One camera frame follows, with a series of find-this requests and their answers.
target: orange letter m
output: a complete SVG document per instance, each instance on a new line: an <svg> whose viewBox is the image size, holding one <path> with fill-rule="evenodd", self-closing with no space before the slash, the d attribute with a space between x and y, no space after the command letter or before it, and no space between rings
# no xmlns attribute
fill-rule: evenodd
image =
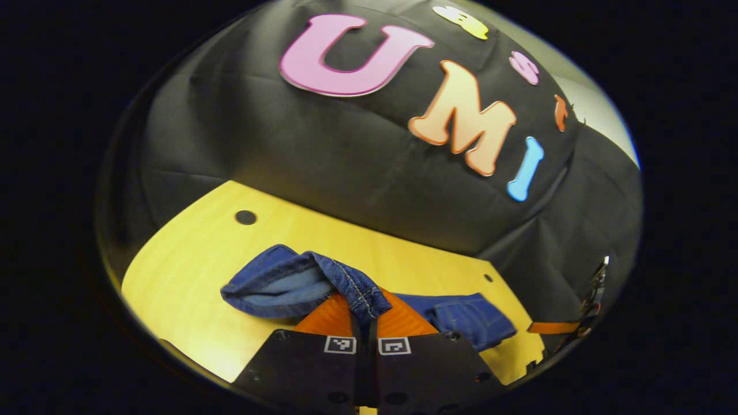
<svg viewBox="0 0 738 415"><path fill-rule="evenodd" d="M416 137L443 145L449 140L447 126L454 117L451 152L459 154L478 138L477 145L466 152L466 164L482 176L491 176L505 137L515 124L515 113L502 101L480 111L477 78L453 61L442 61L441 67L446 77L433 102L424 116L410 119L407 126Z"/></svg>

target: denim fabric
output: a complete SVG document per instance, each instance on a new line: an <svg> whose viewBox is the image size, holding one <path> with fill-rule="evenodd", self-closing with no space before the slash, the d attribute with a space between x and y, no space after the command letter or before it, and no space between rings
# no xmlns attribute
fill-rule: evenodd
<svg viewBox="0 0 738 415"><path fill-rule="evenodd" d="M512 322L479 292L472 295L407 295L397 297L440 332L456 331L478 351L495 347L517 333Z"/></svg>
<svg viewBox="0 0 738 415"><path fill-rule="evenodd" d="M249 315L289 318L310 314L336 290L346 298L362 329L392 308L363 272L312 251L298 255L284 245L252 259L221 289L221 296ZM397 296L438 331L460 332L478 351L516 333L510 320L480 293Z"/></svg>
<svg viewBox="0 0 738 415"><path fill-rule="evenodd" d="M250 315L287 318L310 314L338 290L362 326L391 309L363 272L308 251L276 245L257 255L221 288L223 299Z"/></svg>

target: blue letter i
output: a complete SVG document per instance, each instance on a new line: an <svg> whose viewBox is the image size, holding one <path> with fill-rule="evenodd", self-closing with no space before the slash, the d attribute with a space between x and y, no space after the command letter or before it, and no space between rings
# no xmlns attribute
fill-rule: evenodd
<svg viewBox="0 0 738 415"><path fill-rule="evenodd" d="M538 168L538 162L543 160L543 148L533 137L525 139L528 150L525 151L523 163L517 171L515 179L508 183L508 193L513 199L522 202L528 198L528 187Z"/></svg>

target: pink letter u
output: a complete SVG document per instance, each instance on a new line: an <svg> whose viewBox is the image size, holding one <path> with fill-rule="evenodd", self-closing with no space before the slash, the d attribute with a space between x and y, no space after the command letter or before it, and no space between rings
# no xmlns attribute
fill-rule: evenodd
<svg viewBox="0 0 738 415"><path fill-rule="evenodd" d="M321 95L357 97L386 85L419 47L434 42L420 33L398 26L384 26L387 39L366 64L355 71L338 71L325 65L325 54L347 31L366 20L347 15L321 15L287 49L280 63L282 76L297 88Z"/></svg>

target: wooden surface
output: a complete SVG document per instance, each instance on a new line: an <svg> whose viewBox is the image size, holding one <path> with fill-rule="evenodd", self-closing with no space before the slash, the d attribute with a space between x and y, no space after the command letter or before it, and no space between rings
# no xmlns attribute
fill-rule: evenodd
<svg viewBox="0 0 738 415"><path fill-rule="evenodd" d="M255 213L256 223L238 223L240 210ZM505 385L523 376L532 360L542 359L540 336L525 331L528 313L489 262L349 224L236 182L203 196L151 238L125 274L123 297L155 336L232 382L272 331L296 324L247 315L219 292L275 244L341 261L394 293L481 292L518 331L480 354Z"/></svg>

